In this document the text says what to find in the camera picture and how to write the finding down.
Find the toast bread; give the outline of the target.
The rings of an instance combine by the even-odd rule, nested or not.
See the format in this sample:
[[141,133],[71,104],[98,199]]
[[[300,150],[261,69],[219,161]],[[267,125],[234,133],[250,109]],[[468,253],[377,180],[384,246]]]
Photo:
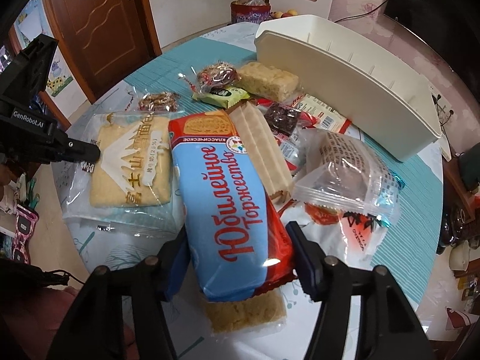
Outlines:
[[84,219],[123,233],[175,233],[168,124],[176,116],[148,111],[93,115],[81,138],[100,156],[73,165],[62,203],[64,219]]

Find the white red snack bag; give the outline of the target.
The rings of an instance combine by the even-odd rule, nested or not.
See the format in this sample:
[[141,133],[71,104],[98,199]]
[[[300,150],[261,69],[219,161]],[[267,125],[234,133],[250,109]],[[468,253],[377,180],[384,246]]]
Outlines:
[[377,219],[304,202],[289,201],[279,211],[281,222],[295,221],[311,242],[349,267],[369,269],[387,228]]

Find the peanut brittle clear wrapper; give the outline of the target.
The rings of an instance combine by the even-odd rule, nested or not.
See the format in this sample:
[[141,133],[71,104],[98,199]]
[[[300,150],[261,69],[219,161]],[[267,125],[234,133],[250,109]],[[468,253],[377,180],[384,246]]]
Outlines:
[[180,95],[173,92],[146,94],[138,101],[140,111],[149,112],[175,112],[178,110]]

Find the rice crisp block clear pack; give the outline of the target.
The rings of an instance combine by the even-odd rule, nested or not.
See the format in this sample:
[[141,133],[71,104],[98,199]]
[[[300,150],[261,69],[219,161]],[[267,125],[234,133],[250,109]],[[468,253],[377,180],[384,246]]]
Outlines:
[[244,301],[204,301],[202,308],[216,335],[255,332],[282,325],[287,307],[277,289]]

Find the round cake clear blue bag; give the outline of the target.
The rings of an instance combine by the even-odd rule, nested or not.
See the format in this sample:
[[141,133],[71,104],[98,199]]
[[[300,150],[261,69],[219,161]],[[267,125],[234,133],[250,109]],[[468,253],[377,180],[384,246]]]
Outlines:
[[368,145],[324,129],[304,129],[305,174],[293,199],[314,206],[372,216],[390,226],[400,218],[403,180]]

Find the blue red biscuit pack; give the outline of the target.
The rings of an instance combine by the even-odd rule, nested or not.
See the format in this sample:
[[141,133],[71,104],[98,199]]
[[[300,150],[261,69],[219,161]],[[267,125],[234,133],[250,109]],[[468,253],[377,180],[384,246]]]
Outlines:
[[168,131],[205,297],[243,301],[292,281],[290,238],[226,112],[172,119]]

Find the round nut cake red wrapper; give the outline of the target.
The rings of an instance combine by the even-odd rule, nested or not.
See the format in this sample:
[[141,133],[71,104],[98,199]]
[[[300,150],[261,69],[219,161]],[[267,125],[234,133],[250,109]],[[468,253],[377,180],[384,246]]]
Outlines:
[[239,80],[236,67],[223,61],[210,64],[198,71],[191,67],[188,74],[179,72],[177,75],[197,94],[210,93],[213,89],[223,89]]

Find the wafer biscuits clear pack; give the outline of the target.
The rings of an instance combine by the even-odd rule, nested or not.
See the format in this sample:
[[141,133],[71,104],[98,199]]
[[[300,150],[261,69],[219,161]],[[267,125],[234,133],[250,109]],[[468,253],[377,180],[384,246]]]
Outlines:
[[228,112],[247,154],[274,203],[290,199],[293,178],[278,143],[261,111],[249,101]]

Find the dark brownie red wrapper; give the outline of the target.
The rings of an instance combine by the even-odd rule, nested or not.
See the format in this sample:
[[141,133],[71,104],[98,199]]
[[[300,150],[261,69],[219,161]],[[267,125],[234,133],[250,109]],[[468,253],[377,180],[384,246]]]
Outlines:
[[277,102],[267,107],[264,119],[272,130],[288,137],[296,128],[310,128],[317,123],[310,114]]

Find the white plastic storage bin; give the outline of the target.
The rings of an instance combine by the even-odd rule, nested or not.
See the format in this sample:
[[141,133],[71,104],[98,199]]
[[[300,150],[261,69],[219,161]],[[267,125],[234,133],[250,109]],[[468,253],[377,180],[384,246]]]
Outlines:
[[428,81],[400,58],[340,24],[302,15],[266,21],[256,56],[298,76],[320,99],[401,162],[441,136]]

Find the teal striped tablecloth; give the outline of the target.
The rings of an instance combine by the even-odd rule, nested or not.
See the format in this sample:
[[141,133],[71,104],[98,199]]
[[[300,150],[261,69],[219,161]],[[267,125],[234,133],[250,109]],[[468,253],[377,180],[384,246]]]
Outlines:
[[320,304],[307,334],[307,359],[340,359],[352,297],[360,298],[358,359],[432,359],[431,344],[392,269],[362,270],[283,219],[281,200],[306,205],[301,216],[329,214],[372,232],[399,227],[411,191],[442,205],[433,174],[414,176],[408,160],[439,136],[425,78],[403,63],[386,67],[384,50],[335,25],[332,46],[291,29],[261,25],[258,61],[295,74],[296,89],[321,98],[364,131],[364,140],[307,130],[306,173],[295,180],[254,102],[227,111],[202,106],[183,114],[101,112],[81,135],[85,157],[74,165],[62,208],[68,219],[172,240],[127,268],[94,269],[58,330],[49,356],[84,341],[77,359],[125,359],[122,300],[133,307],[140,359],[174,359],[163,305],[193,268],[199,290],[218,308],[273,295],[299,280]]

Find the brown wooden door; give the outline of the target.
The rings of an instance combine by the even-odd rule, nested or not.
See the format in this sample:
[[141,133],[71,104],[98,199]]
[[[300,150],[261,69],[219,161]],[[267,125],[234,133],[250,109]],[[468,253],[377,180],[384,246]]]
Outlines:
[[150,0],[42,0],[49,26],[90,102],[161,55]]

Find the green wrapped small snack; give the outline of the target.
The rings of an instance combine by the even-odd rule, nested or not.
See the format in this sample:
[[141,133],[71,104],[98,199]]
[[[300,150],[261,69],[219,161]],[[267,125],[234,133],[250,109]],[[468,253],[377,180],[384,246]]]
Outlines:
[[225,88],[212,88],[210,93],[193,93],[192,98],[195,101],[207,103],[214,107],[228,109],[242,100],[250,99],[251,96],[242,88],[227,86]]

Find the white red barcode packet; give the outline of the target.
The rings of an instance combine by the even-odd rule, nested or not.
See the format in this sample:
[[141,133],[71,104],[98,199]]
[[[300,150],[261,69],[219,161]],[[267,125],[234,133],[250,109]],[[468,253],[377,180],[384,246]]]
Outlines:
[[309,114],[316,119],[315,126],[334,133],[346,133],[352,122],[339,114],[334,108],[310,94],[300,94],[292,107]]

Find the red blue gift box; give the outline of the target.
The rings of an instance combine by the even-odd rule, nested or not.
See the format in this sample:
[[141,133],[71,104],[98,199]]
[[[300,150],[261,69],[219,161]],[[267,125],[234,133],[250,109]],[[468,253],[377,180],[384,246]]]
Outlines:
[[231,23],[261,24],[270,19],[271,6],[264,0],[234,0],[230,3]]

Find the black television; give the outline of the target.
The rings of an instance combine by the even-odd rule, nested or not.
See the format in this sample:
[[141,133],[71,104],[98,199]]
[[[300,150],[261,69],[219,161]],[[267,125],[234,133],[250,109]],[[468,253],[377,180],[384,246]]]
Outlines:
[[479,0],[388,0],[385,15],[448,63],[479,56]]

